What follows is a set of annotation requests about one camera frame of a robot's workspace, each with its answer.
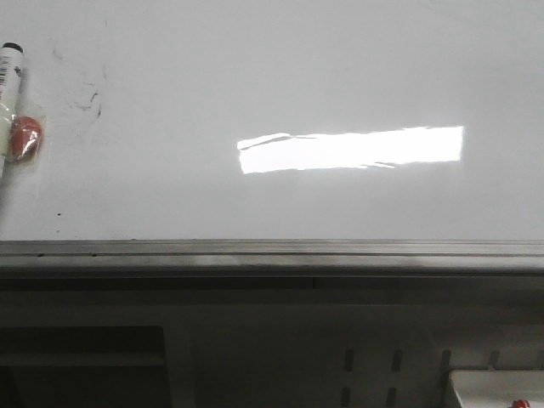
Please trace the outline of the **red round magnet taped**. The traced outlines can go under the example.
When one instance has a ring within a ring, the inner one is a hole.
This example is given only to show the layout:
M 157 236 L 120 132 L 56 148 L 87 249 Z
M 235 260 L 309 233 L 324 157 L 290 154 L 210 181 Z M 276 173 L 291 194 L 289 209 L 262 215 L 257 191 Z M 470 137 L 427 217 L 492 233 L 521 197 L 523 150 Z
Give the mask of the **red round magnet taped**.
M 43 126 L 30 116 L 18 117 L 12 126 L 10 155 L 14 162 L 30 160 L 43 139 Z

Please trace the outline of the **white whiteboard marker black tip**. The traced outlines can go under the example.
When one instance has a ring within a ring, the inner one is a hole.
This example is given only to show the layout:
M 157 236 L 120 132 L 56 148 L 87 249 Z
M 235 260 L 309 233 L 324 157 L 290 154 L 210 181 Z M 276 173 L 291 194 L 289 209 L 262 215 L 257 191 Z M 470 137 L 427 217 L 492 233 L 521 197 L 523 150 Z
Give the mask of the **white whiteboard marker black tip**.
M 20 98 L 24 63 L 23 48 L 13 42 L 1 47 L 1 175 L 9 153 L 9 141 L 15 110 Z

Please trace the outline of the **white whiteboard surface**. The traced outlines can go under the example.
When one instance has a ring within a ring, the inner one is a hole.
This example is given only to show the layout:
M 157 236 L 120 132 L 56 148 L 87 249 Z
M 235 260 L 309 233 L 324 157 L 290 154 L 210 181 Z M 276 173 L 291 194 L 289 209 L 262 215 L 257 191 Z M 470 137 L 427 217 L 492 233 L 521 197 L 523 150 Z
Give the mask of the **white whiteboard surface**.
M 543 237 L 540 1 L 4 1 L 6 240 Z

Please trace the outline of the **white marker holder tray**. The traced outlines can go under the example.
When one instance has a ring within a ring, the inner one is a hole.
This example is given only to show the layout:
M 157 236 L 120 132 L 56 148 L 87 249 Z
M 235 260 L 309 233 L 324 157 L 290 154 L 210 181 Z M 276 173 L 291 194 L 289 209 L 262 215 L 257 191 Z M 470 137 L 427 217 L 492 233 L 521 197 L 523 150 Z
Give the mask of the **white marker holder tray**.
M 444 407 L 512 407 L 515 400 L 543 407 L 543 371 L 452 371 Z

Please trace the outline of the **red capped marker in tray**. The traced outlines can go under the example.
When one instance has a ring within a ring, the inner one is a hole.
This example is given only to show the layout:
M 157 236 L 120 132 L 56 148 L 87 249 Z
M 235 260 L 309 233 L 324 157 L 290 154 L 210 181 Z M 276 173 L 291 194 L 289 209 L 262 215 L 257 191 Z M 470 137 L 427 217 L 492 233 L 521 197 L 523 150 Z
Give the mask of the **red capped marker in tray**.
M 527 399 L 517 399 L 512 403 L 512 408 L 530 408 L 530 402 Z

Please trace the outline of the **grey aluminium whiteboard frame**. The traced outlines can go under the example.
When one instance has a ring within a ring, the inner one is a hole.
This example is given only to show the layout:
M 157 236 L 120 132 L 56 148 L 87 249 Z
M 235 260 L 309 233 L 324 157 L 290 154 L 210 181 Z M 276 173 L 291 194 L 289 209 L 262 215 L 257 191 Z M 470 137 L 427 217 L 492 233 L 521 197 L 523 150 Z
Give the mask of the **grey aluminium whiteboard frame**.
M 5 241 L 4 291 L 543 286 L 541 241 Z

